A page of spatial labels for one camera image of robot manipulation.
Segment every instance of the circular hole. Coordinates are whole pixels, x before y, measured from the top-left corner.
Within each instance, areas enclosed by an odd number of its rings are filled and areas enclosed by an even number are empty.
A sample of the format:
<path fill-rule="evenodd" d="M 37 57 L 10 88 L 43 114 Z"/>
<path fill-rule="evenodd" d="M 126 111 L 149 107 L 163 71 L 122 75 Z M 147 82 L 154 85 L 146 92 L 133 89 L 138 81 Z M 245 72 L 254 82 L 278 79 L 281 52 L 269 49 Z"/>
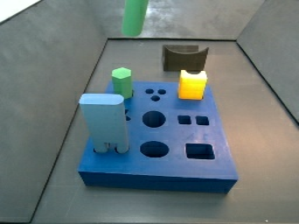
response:
<path fill-rule="evenodd" d="M 159 111 L 150 111 L 145 113 L 143 122 L 150 128 L 158 128 L 165 125 L 165 114 Z"/>
<path fill-rule="evenodd" d="M 151 99 L 153 99 L 154 102 L 161 101 L 161 97 L 159 97 L 158 95 L 154 95 L 154 96 L 151 97 Z"/>
<path fill-rule="evenodd" d="M 150 158 L 162 158 L 167 155 L 170 148 L 165 143 L 151 141 L 142 144 L 141 151 Z"/>
<path fill-rule="evenodd" d="M 165 94 L 166 94 L 166 90 L 165 90 L 165 89 L 159 89 L 159 90 L 158 90 L 158 94 L 159 94 L 159 95 L 165 95 Z"/>
<path fill-rule="evenodd" d="M 151 95 L 155 91 L 154 91 L 151 88 L 149 88 L 149 89 L 146 90 L 146 92 Z"/>

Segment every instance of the blue shape sorter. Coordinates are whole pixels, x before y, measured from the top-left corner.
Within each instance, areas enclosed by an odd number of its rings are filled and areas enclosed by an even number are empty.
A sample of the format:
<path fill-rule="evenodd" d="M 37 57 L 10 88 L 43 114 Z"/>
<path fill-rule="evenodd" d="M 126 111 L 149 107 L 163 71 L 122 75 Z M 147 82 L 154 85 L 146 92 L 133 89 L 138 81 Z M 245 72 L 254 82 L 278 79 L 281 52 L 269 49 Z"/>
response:
<path fill-rule="evenodd" d="M 230 191 L 240 175 L 212 87 L 204 100 L 194 101 L 178 98 L 178 85 L 134 82 L 134 97 L 126 100 L 130 150 L 97 153 L 89 140 L 79 164 L 87 186 Z M 111 83 L 106 93 L 114 93 Z"/>

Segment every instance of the yellow block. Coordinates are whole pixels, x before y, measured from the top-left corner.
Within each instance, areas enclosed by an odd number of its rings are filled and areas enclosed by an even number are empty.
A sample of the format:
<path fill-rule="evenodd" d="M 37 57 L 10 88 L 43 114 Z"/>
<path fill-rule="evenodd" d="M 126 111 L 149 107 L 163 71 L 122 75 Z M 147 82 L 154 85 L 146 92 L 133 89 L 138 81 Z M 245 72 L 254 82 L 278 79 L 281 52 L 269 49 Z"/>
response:
<path fill-rule="evenodd" d="M 179 83 L 179 98 L 186 100 L 202 100 L 208 84 L 208 74 L 205 71 L 193 74 L 182 70 Z"/>

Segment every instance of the light blue block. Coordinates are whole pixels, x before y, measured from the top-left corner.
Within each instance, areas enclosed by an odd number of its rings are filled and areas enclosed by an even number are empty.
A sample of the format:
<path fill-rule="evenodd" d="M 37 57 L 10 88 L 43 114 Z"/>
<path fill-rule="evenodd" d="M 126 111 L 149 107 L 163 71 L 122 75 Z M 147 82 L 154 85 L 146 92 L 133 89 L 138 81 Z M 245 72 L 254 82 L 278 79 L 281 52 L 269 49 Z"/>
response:
<path fill-rule="evenodd" d="M 97 152 L 129 151 L 127 118 L 125 97 L 121 94 L 85 94 L 79 99 L 81 109 L 89 125 L 89 133 Z"/>

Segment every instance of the square hole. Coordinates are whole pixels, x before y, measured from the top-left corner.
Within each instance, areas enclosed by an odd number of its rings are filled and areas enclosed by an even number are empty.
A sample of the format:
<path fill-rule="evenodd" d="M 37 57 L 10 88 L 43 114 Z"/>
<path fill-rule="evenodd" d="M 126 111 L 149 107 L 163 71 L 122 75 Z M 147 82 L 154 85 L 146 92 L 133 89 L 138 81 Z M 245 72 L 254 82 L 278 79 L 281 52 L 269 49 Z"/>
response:
<path fill-rule="evenodd" d="M 189 115 L 178 115 L 179 124 L 193 124 L 193 119 Z"/>
<path fill-rule="evenodd" d="M 210 125 L 210 119 L 208 116 L 197 115 L 197 124 L 198 125 Z"/>
<path fill-rule="evenodd" d="M 188 143 L 186 154 L 188 158 L 216 159 L 213 146 L 208 143 Z"/>

